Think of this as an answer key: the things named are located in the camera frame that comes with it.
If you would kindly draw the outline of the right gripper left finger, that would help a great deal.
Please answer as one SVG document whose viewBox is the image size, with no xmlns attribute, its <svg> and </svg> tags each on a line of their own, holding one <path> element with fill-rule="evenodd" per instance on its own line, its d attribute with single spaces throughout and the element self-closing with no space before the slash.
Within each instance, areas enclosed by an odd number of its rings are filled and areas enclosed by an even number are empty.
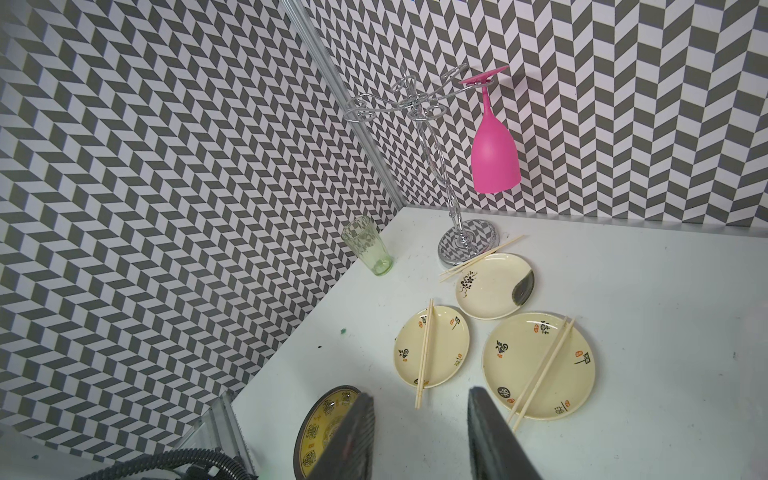
<svg viewBox="0 0 768 480">
<path fill-rule="evenodd" d="M 370 479 L 375 425 L 374 399 L 361 393 L 319 456 L 308 479 Z"/>
</svg>

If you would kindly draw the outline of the chopsticks panda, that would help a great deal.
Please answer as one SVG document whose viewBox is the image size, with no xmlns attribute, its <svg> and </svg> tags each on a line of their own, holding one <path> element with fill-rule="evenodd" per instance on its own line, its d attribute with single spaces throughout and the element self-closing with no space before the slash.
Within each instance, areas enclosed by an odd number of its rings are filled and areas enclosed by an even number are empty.
<svg viewBox="0 0 768 480">
<path fill-rule="evenodd" d="M 431 327 L 433 326 L 433 319 L 432 319 L 433 313 L 434 313 L 434 299 L 430 298 L 428 307 L 426 309 L 426 322 L 423 327 L 422 355 L 421 355 L 420 365 L 419 365 L 418 382 L 417 382 L 416 398 L 415 398 L 416 410 L 419 410 L 422 406 L 423 392 L 426 385 L 425 375 L 426 375 L 426 367 L 427 367 L 428 356 L 429 356 L 430 333 L 431 333 Z"/>
<path fill-rule="evenodd" d="M 554 363 L 554 360 L 556 359 L 557 355 L 562 349 L 562 346 L 564 345 L 565 340 L 567 339 L 569 333 L 571 332 L 574 324 L 575 324 L 574 319 L 571 319 L 569 317 L 566 317 L 564 319 L 562 328 L 558 331 L 557 336 L 553 340 L 552 344 L 549 346 L 549 349 L 547 350 L 544 357 L 539 362 L 539 365 L 536 367 L 535 371 L 533 372 L 532 376 L 529 378 L 528 382 L 525 384 L 522 394 L 520 395 L 520 400 L 518 404 L 512 409 L 511 413 L 507 418 L 507 423 L 511 423 L 513 417 L 517 416 L 517 419 L 511 425 L 511 431 L 513 433 L 517 431 L 520 424 L 524 420 L 536 393 L 538 392 L 541 384 L 543 383 L 545 376 L 548 374 L 549 370 L 551 369 L 551 366 Z"/>
<path fill-rule="evenodd" d="M 480 262 L 481 260 L 485 259 L 486 257 L 488 257 L 488 256 L 490 256 L 492 254 L 495 254 L 495 253 L 503 250 L 504 248 L 509 247 L 509 246 L 519 242 L 520 240 L 522 240 L 525 237 L 526 237 L 525 234 L 519 235 L 519 236 L 517 236 L 517 237 L 515 237 L 515 238 L 513 238 L 511 240 L 508 240 L 507 242 L 505 242 L 505 243 L 503 243 L 503 244 L 501 244 L 499 246 L 491 248 L 490 250 L 488 250 L 488 251 L 486 251 L 484 253 L 481 253 L 481 254 L 471 258 L 470 260 L 468 260 L 466 262 L 463 262 L 463 263 L 461 263 L 461 264 L 459 264 L 457 266 L 454 266 L 454 267 L 444 271 L 440 275 L 439 281 L 440 282 L 444 282 L 444 281 L 448 280 L 449 278 L 453 277 L 454 275 L 457 275 L 457 274 L 461 273 L 462 271 L 466 270 L 470 266 L 473 266 L 474 264 L 476 264 L 476 263 Z"/>
</svg>

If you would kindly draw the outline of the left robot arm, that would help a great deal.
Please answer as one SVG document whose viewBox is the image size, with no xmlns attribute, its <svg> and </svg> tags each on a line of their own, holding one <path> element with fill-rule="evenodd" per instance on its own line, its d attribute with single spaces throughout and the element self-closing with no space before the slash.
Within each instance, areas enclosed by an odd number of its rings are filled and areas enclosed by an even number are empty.
<svg viewBox="0 0 768 480">
<path fill-rule="evenodd" d="M 201 448 L 178 449 L 144 455 L 92 472 L 82 479 L 124 479 L 151 470 L 173 470 L 191 465 L 182 479 L 257 479 L 243 464 L 221 451 Z"/>
</svg>

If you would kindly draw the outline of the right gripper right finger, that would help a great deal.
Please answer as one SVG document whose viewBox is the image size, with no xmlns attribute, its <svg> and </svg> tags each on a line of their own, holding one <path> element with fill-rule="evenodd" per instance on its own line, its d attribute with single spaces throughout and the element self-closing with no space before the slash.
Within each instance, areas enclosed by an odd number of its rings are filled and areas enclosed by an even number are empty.
<svg viewBox="0 0 768 480">
<path fill-rule="evenodd" d="M 469 390 L 467 425 L 472 479 L 541 479 L 482 387 Z"/>
</svg>

